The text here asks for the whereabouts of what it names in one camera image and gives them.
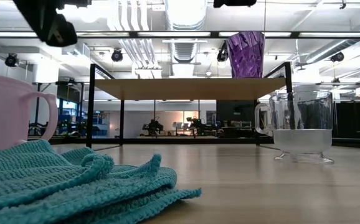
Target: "purple vase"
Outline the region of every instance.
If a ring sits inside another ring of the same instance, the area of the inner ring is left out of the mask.
[[[233,78],[262,78],[265,36],[248,31],[232,35],[227,41]]]

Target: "desk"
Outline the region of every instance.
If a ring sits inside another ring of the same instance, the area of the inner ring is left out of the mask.
[[[178,174],[177,188],[202,187],[200,198],[145,223],[360,223],[360,149],[332,147],[326,156],[335,164],[325,166],[285,166],[273,161],[280,151],[250,144],[125,144],[98,153],[133,165],[160,153],[162,166]]]

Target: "knitted dishcloth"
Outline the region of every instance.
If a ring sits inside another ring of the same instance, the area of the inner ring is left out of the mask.
[[[114,166],[89,148],[56,154],[44,141],[0,151],[0,223],[136,223],[201,190],[176,190],[176,173]]]

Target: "ceiling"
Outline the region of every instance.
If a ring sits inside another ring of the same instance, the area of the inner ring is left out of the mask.
[[[107,1],[93,1],[98,8],[98,19],[93,23],[83,22],[82,13],[65,15],[72,22],[77,31],[83,30],[109,30],[107,16],[114,13],[107,7]],[[268,0],[258,1],[251,8],[248,7],[222,7],[214,9],[212,3],[208,3],[206,19],[203,30],[305,30],[305,31],[351,31],[360,24],[360,0],[347,1],[345,9],[339,9],[341,0],[315,1],[315,0]],[[151,30],[166,30],[164,2],[161,0],[148,0],[148,25]],[[128,21],[130,23],[131,9],[128,9]],[[0,30],[30,30],[26,21],[15,8],[11,1],[0,1]],[[207,39],[207,43],[198,44],[196,63],[193,75],[206,77],[211,72],[211,77],[231,77],[229,62],[225,67],[219,67],[216,57],[218,48],[223,40]],[[263,73],[266,74],[277,65],[283,63],[291,55],[310,54],[333,40],[318,39],[268,39],[265,42],[265,57]],[[132,75],[133,62],[124,52],[121,62],[112,62],[110,54],[114,48],[120,48],[118,39],[82,39],[79,44],[87,45],[91,52],[90,58],[112,73],[117,78],[136,78]],[[61,50],[46,46],[37,39],[0,39],[0,49],[5,47],[37,47],[50,55],[54,60],[62,64],[60,75],[75,77],[77,80],[87,80],[89,74],[88,63],[62,54]],[[171,56],[169,45],[162,43],[162,39],[153,39],[153,48],[162,67],[162,76],[172,74]],[[343,51],[343,62],[333,64],[329,61],[320,61],[308,65],[308,71],[319,71],[320,80],[331,81],[334,76],[351,73],[360,69],[360,42]],[[33,56],[23,60],[38,63]]]

